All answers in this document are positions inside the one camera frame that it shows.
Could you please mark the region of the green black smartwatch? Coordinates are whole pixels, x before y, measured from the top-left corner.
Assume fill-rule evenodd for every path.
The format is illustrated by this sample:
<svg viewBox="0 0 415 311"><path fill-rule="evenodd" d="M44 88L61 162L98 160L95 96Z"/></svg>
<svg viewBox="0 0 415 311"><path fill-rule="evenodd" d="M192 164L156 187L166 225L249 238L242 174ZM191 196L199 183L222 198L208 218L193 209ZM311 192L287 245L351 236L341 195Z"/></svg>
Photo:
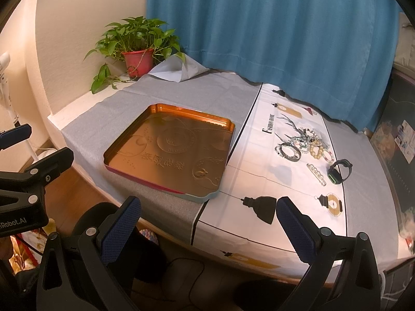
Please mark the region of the green black smartwatch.
<svg viewBox="0 0 415 311"><path fill-rule="evenodd" d="M343 176L341 173L341 168L344 168L348 174ZM352 173L352 163L347 159L340 159L335 161L329 168L327 169L327 176L328 179L335 185L340 185L350 177Z"/></svg>

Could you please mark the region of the pile of tangled jewelry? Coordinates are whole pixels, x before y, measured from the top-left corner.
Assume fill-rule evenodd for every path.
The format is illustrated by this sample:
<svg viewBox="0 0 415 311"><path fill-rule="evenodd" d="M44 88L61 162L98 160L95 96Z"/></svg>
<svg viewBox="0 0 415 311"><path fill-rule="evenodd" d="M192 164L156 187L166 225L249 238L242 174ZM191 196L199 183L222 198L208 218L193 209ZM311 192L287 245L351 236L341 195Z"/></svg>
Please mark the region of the pile of tangled jewelry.
<svg viewBox="0 0 415 311"><path fill-rule="evenodd" d="M283 119L287 125L289 125L293 130L294 133L287 135L284 134L286 138L279 138L284 142L291 142L296 146L301 152L307 153L309 147L312 143L317 143L317 146L322 146L324 150L329 150L330 145L328 140L320 133L319 131L315 131L309 128L298 128L296 127L295 123L288 118L286 115L281 115L279 119Z"/></svg>

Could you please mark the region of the white floor fan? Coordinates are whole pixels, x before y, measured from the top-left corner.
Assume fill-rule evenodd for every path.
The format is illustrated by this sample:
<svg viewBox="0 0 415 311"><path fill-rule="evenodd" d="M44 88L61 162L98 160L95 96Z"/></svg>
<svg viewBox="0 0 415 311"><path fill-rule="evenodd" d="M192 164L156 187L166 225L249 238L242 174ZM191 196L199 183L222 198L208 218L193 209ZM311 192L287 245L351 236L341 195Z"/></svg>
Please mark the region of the white floor fan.
<svg viewBox="0 0 415 311"><path fill-rule="evenodd" d="M9 115L13 123L13 128L15 128L23 124L19 122L18 113L13 107L9 88L9 80L5 73L6 68L10 64L10 61L11 58L8 52L5 52L1 55L1 107L6 110L7 114ZM24 140L21 143L24 143L24 146L26 146L32 158L32 163L36 163L39 160L44 159L57 151L57 149L53 147L42 147L42 152L40 154L37 154L35 152L35 149L31 146L29 139Z"/></svg>

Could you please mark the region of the green potted plant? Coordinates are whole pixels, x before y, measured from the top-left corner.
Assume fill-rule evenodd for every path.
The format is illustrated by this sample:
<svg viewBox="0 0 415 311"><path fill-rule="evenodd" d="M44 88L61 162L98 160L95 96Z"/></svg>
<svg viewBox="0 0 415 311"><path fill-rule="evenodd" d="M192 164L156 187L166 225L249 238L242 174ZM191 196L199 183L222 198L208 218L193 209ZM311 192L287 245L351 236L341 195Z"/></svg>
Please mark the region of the green potted plant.
<svg viewBox="0 0 415 311"><path fill-rule="evenodd" d="M131 81L141 78L170 57L186 61L179 37L167 22L144 16L128 17L106 25L106 31L85 55L99 53L114 62L124 62Z"/></svg>

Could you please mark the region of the dark storage cabinet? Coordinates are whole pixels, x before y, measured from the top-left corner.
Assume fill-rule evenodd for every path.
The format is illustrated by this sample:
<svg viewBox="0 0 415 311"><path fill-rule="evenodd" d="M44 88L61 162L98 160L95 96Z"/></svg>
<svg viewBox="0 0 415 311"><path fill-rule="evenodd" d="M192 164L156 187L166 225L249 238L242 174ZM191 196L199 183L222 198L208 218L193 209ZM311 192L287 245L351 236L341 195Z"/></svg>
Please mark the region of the dark storage cabinet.
<svg viewBox="0 0 415 311"><path fill-rule="evenodd" d="M394 69L371 143L397 211L399 235L414 238L414 79Z"/></svg>

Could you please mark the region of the white printed table runner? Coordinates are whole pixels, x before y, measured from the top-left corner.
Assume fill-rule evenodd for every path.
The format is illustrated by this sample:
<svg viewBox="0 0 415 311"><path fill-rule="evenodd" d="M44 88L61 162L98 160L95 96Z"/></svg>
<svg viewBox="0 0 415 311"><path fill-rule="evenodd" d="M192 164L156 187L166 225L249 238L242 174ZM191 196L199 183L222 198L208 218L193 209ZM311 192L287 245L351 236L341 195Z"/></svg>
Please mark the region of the white printed table runner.
<svg viewBox="0 0 415 311"><path fill-rule="evenodd" d="M298 128L319 131L329 150L312 143L307 153L281 138L293 134L281 115ZM279 221L262 221L246 197L289 197L319 227L345 236L342 185L326 174L336 158L327 126L314 110L292 103L265 84L238 135L217 196L205 203L194 223L192 245L230 263L273 277L299 278L307 265L296 255Z"/></svg>

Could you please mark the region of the orange metal tray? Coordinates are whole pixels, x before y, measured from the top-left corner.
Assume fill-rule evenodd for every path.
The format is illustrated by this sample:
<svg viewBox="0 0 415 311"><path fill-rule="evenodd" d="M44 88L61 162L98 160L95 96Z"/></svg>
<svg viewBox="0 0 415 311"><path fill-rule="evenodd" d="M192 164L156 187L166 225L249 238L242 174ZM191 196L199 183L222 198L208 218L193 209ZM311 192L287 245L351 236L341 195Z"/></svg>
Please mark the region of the orange metal tray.
<svg viewBox="0 0 415 311"><path fill-rule="evenodd" d="M208 113L149 105L103 154L107 170L203 203L219 192L234 123Z"/></svg>

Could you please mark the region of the blue curtain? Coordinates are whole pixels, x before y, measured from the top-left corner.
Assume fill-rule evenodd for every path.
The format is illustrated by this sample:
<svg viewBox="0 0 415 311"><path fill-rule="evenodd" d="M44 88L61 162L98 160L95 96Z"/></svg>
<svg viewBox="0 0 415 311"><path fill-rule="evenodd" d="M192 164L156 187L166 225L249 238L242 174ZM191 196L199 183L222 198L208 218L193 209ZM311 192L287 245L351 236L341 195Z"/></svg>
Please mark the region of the blue curtain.
<svg viewBox="0 0 415 311"><path fill-rule="evenodd" d="M399 34L395 0L147 0L200 64L272 83L357 130L374 129Z"/></svg>

